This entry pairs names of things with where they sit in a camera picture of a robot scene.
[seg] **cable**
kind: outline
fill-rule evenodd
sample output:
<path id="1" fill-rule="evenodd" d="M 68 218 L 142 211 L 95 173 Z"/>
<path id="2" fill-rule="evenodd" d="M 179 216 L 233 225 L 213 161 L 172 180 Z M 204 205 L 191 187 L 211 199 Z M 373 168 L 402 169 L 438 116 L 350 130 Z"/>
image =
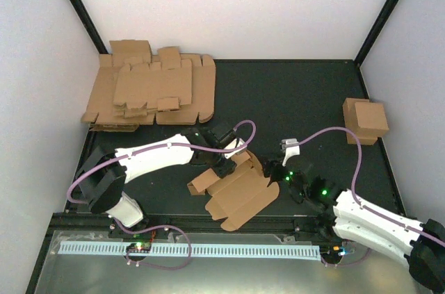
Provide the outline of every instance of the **cable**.
<path id="1" fill-rule="evenodd" d="M 372 214 L 377 215 L 387 221 L 390 221 L 394 224 L 397 224 L 398 226 L 405 228 L 407 230 L 413 231 L 414 233 L 417 233 L 419 235 L 422 235 L 423 237 L 426 237 L 428 239 L 430 239 L 431 241 L 437 243 L 438 245 L 441 245 L 442 247 L 445 247 L 445 242 L 441 241 L 438 238 L 435 238 L 433 235 L 430 235 L 424 231 L 418 230 L 417 228 L 413 228 L 411 226 L 405 226 L 402 222 L 399 222 L 393 218 L 390 218 L 389 216 L 386 216 L 385 214 L 381 214 L 380 212 L 376 211 L 375 209 L 372 209 L 371 207 L 368 207 L 367 205 L 362 205 L 362 202 L 359 200 L 357 194 L 355 193 L 355 185 L 357 183 L 357 176 L 359 174 L 360 171 L 360 165 L 362 164 L 362 146 L 360 145 L 360 140 L 359 138 L 349 129 L 346 129 L 344 127 L 328 127 L 326 129 L 322 129 L 321 131 L 318 131 L 314 134 L 312 134 L 310 137 L 305 138 L 303 141 L 299 142 L 298 145 L 303 145 L 306 142 L 309 142 L 310 140 L 316 138 L 317 136 L 329 132 L 329 131 L 344 131 L 346 133 L 349 133 L 355 140 L 355 142 L 357 143 L 357 151 L 358 151 L 358 156 L 357 156 L 357 166 L 355 167 L 355 171 L 354 171 L 354 175 L 353 175 L 353 180 L 351 182 L 351 187 L 350 190 L 353 194 L 353 198 L 355 200 L 355 202 L 357 202 L 357 204 L 362 207 L 363 209 L 366 209 L 367 211 L 370 211 Z"/>
<path id="2" fill-rule="evenodd" d="M 178 147 L 188 147 L 188 148 L 191 148 L 191 149 L 204 150 L 206 152 L 213 152 L 213 153 L 232 153 L 232 152 L 236 152 L 237 150 L 241 150 L 241 149 L 247 148 L 247 146 L 252 142 L 253 138 L 255 137 L 255 133 L 257 132 L 257 126 L 255 125 L 255 123 L 252 120 L 243 120 L 242 122 L 239 122 L 238 124 L 236 124 L 236 126 L 233 128 L 233 130 L 236 131 L 240 126 L 242 126 L 244 124 L 252 125 L 252 133 L 250 134 L 250 137 L 247 139 L 247 141 L 243 145 L 241 145 L 239 147 L 232 148 L 232 149 L 215 149 L 215 148 L 208 148 L 208 147 L 202 147 L 202 146 L 197 146 L 197 145 L 190 145 L 188 143 L 172 142 L 170 144 L 169 143 L 163 143 L 161 145 L 153 145 L 153 146 L 148 146 L 148 147 L 143 148 L 143 149 L 136 150 L 133 153 L 131 153 L 131 156 L 136 156 L 138 154 L 141 154 L 143 152 L 148 152 L 149 150 L 153 150 L 153 149 L 159 149 L 159 148 L 165 148 L 165 147 L 176 147 L 176 146 L 178 146 Z M 119 161 L 123 160 L 124 158 L 128 158 L 128 157 L 129 157 L 128 155 L 122 155 L 122 156 L 119 156 L 119 157 L 116 157 L 116 158 L 112 158 L 110 160 L 107 160 L 107 161 L 103 162 L 102 164 L 99 164 L 99 165 L 95 166 L 93 169 L 90 169 L 87 172 L 83 173 L 68 188 L 68 191 L 67 191 L 67 199 L 68 199 L 68 201 L 72 202 L 73 204 L 87 204 L 87 201 L 77 200 L 77 199 L 74 199 L 71 196 L 72 191 L 76 188 L 76 186 L 78 186 L 85 178 L 87 178 L 90 175 L 94 174 L 96 171 L 106 167 L 107 165 L 119 162 Z"/>
<path id="3" fill-rule="evenodd" d="M 132 261 L 129 257 L 129 254 L 132 252 L 132 250 L 127 251 L 127 255 L 125 256 L 127 263 L 134 263 L 136 265 L 148 266 L 151 268 L 156 268 L 158 270 L 176 271 L 176 270 L 181 270 L 182 268 L 185 268 L 192 261 L 192 244 L 190 242 L 190 239 L 188 238 L 186 233 L 184 233 L 182 231 L 182 229 L 180 229 L 176 226 L 171 226 L 169 224 L 163 224 L 160 226 L 154 226 L 154 227 L 150 227 L 150 228 L 146 228 L 146 229 L 142 229 L 142 230 L 138 230 L 138 231 L 131 231 L 131 230 L 128 230 L 127 228 L 125 228 L 124 225 L 119 220 L 115 219 L 115 221 L 118 224 L 119 228 L 121 228 L 121 230 L 127 234 L 143 234 L 143 233 L 147 233 L 149 231 L 153 231 L 153 230 L 157 230 L 157 229 L 169 228 L 169 229 L 174 229 L 174 230 L 178 231 L 179 233 L 181 233 L 187 241 L 187 246 L 188 246 L 187 259 L 179 266 L 162 266 L 162 265 L 157 265 L 157 264 L 153 264 L 153 263 L 146 263 L 143 261 Z"/>
<path id="4" fill-rule="evenodd" d="M 335 268 L 347 268 L 350 266 L 357 266 L 361 263 L 363 263 L 372 253 L 372 250 L 370 248 L 366 249 L 365 254 L 363 255 L 362 258 L 360 258 L 358 261 L 353 261 L 352 263 L 348 263 L 348 264 L 329 264 L 327 261 L 325 261 L 325 259 L 323 258 L 323 256 L 320 255 L 321 258 L 321 262 L 326 266 L 333 266 Z"/>

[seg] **cardboard box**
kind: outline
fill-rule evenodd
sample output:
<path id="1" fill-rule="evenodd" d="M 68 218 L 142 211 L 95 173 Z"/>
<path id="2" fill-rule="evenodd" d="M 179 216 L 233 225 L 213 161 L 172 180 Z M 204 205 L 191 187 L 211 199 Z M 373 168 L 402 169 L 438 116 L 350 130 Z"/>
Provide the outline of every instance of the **cardboard box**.
<path id="1" fill-rule="evenodd" d="M 210 56 L 180 54 L 175 47 L 159 49 L 162 57 L 153 56 L 146 40 L 121 40 L 110 43 L 114 54 L 99 56 L 100 68 L 86 112 L 81 119 L 82 122 L 91 124 L 91 130 L 135 131 L 139 125 L 153 124 L 155 117 L 158 124 L 185 125 L 195 124 L 196 119 L 201 123 L 211 119 L 214 112 L 216 66 Z M 178 66 L 178 54 L 181 68 L 191 68 L 191 87 L 188 87 L 191 89 L 191 98 L 184 95 L 184 101 L 181 94 L 172 95 L 172 89 L 177 85 L 171 83 L 170 76 L 175 73 L 175 66 Z M 162 63 L 166 68 L 165 73 L 161 72 L 164 71 Z M 155 73 L 156 77 L 160 78 L 156 82 L 160 82 L 161 88 L 166 91 L 159 91 L 158 86 L 149 83 L 150 89 L 154 88 L 157 95 L 150 95 L 145 101 L 145 98 L 140 100 L 141 94 L 126 88 L 121 83 L 120 76 L 126 82 L 128 80 L 122 76 L 125 72 L 141 73 L 147 71 L 147 66 L 150 73 Z M 118 98 L 115 99 L 118 82 Z"/>
<path id="2" fill-rule="evenodd" d="M 232 159 L 237 167 L 229 176 L 220 179 L 209 169 L 188 185 L 192 195 L 206 190 L 212 196 L 205 209 L 212 219 L 225 219 L 221 228 L 226 231 L 239 229 L 280 193 L 277 182 L 268 186 L 270 179 L 264 177 L 261 163 L 253 153 L 243 152 Z"/>
<path id="3" fill-rule="evenodd" d="M 346 128 L 357 135 L 362 145 L 373 145 L 389 130 L 383 104 L 371 103 L 368 99 L 347 98 L 343 116 Z M 356 143 L 349 134 L 347 140 L 348 144 Z"/>

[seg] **white wall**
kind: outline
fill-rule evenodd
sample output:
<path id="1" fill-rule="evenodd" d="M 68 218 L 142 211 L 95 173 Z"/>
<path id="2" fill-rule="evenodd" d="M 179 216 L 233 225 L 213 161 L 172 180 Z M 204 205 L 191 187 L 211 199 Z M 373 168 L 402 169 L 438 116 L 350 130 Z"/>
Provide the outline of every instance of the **white wall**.
<path id="1" fill-rule="evenodd" d="M 216 58 L 352 59 L 385 0 L 83 2 L 107 42 L 148 39 Z"/>
<path id="2" fill-rule="evenodd" d="M 445 0 L 400 0 L 362 71 L 408 211 L 445 223 Z"/>
<path id="3" fill-rule="evenodd" d="M 2 293 L 24 293 L 51 214 L 63 210 L 97 60 L 68 0 L 0 0 Z"/>

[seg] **black table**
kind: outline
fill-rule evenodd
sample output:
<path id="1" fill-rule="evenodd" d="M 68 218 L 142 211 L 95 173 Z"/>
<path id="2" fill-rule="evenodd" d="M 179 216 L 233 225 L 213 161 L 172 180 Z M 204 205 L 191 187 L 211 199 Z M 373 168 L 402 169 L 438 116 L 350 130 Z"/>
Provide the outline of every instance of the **black table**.
<path id="1" fill-rule="evenodd" d="M 345 98 L 366 97 L 360 71 L 351 60 L 217 60 L 216 66 L 215 115 L 205 126 L 224 121 L 234 126 L 244 119 L 253 120 L 257 134 L 249 148 L 257 156 L 278 152 L 283 138 L 302 140 L 325 127 L 344 126 L 341 106 Z M 169 138 L 183 128 L 154 125 L 134 133 L 90 132 L 86 149 L 96 145 L 135 147 Z M 248 125 L 239 131 L 244 139 L 250 135 Z M 346 143 L 345 133 L 319 136 L 303 145 L 301 152 L 323 178 L 350 187 L 357 148 Z M 209 196 L 191 196 L 186 187 L 205 170 L 189 165 L 164 168 L 134 179 L 124 191 L 140 202 L 146 214 L 177 215 L 209 224 L 211 218 L 204 209 Z M 306 204 L 296 204 L 284 184 L 280 190 L 280 196 L 254 221 L 315 215 Z M 381 141 L 363 146 L 357 193 L 389 211 L 403 213 Z"/>

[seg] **black vertical post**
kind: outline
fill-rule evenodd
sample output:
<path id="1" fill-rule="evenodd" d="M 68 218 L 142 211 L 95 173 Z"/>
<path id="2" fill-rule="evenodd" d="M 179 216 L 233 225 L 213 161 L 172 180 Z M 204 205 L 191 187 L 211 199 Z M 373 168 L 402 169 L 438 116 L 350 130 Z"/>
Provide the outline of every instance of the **black vertical post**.
<path id="1" fill-rule="evenodd" d="M 92 22 L 89 14 L 88 14 L 88 11 L 86 10 L 85 6 L 83 5 L 82 0 L 70 0 L 70 1 L 71 1 L 72 6 L 75 9 L 77 15 L 81 19 L 83 26 L 87 30 L 88 35 L 90 36 L 92 42 L 96 46 L 97 51 L 100 54 L 107 54 L 108 51 L 104 45 L 104 42 L 100 38 L 100 35 L 97 32 L 97 29 L 96 29 L 94 23 Z"/>
<path id="2" fill-rule="evenodd" d="M 362 48 L 360 49 L 357 57 L 354 60 L 355 64 L 358 67 L 362 65 L 364 59 L 371 50 L 371 47 L 374 45 L 375 40 L 383 29 L 383 26 L 385 26 L 387 20 L 389 19 L 389 16 L 396 7 L 397 2 L 398 0 L 386 0 L 382 10 L 380 11 L 380 14 L 375 20 L 373 27 L 371 28 L 371 31 L 369 31 L 368 36 L 366 37 L 362 45 Z"/>

